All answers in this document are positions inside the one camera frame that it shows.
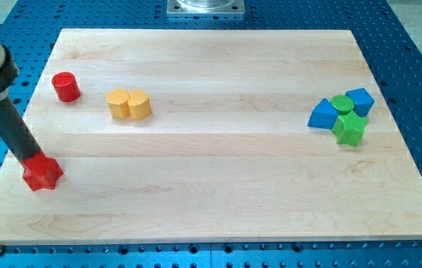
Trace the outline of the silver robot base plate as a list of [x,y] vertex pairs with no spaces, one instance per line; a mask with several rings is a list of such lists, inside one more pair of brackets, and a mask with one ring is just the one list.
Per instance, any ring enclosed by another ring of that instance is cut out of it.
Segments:
[[184,15],[243,15],[244,0],[167,0],[167,14]]

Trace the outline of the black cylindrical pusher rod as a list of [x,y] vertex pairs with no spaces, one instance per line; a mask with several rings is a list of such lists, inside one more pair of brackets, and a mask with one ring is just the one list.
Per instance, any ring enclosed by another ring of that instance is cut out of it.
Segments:
[[9,97],[0,100],[0,137],[19,162],[41,150]]

